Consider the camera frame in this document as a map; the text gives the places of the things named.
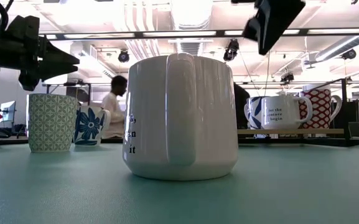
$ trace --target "green patterned mug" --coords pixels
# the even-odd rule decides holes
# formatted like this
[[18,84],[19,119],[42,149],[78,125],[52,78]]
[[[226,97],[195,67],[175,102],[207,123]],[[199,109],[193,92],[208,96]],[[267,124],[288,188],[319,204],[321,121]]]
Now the green patterned mug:
[[27,136],[32,152],[70,150],[75,129],[77,99],[53,94],[27,96]]

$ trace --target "person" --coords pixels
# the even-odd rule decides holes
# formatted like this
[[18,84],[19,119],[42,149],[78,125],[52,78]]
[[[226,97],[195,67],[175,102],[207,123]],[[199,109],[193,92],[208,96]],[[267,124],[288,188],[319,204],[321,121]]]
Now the person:
[[244,106],[247,104],[249,98],[248,92],[241,86],[233,83],[235,89],[235,106],[236,106],[236,122],[237,129],[247,129],[248,120],[244,114]]
[[124,137],[124,112],[121,111],[117,96],[123,96],[127,90],[128,81],[126,78],[117,75],[111,80],[111,91],[102,101],[101,107],[111,114],[110,126],[103,133],[102,138]]

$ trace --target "wooden shelf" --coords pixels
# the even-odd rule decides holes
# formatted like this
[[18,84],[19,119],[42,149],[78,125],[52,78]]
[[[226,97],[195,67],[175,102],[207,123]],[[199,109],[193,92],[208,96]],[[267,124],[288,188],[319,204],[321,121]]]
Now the wooden shelf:
[[239,129],[237,134],[343,134],[343,129]]

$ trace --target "mug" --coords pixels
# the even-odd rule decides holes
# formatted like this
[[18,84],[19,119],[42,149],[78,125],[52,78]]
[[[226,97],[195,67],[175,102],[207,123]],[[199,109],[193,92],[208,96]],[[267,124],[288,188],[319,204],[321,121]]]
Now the mug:
[[27,137],[32,152],[70,150],[75,128],[77,99],[53,94],[27,96]]
[[79,106],[75,121],[74,143],[77,146],[97,146],[109,128],[111,115],[98,106]]
[[261,129],[261,109],[264,96],[251,97],[247,99],[244,106],[244,113],[249,122],[250,129]]
[[[312,102],[313,115],[312,119],[302,124],[304,129],[307,128],[329,128],[331,121],[338,115],[342,106],[342,100],[339,96],[332,96],[330,91],[330,85],[322,86],[316,90],[311,90],[318,87],[320,84],[304,86],[301,92],[301,96],[304,96]],[[331,98],[337,101],[337,106],[334,112],[331,113]],[[301,118],[305,118],[306,103],[304,101],[299,102],[299,112]]]
[[[299,119],[298,101],[307,105],[307,116]],[[312,118],[312,103],[304,96],[270,96],[262,99],[263,129],[297,129],[301,123]]]
[[222,177],[237,161],[231,69],[187,53],[147,58],[129,69],[123,160],[162,180]]

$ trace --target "table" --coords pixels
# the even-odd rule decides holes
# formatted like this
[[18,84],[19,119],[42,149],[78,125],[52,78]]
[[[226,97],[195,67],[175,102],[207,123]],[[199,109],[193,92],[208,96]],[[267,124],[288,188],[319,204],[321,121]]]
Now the table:
[[31,154],[0,146],[0,223],[359,223],[359,146],[244,145],[232,174],[130,173],[121,145]]

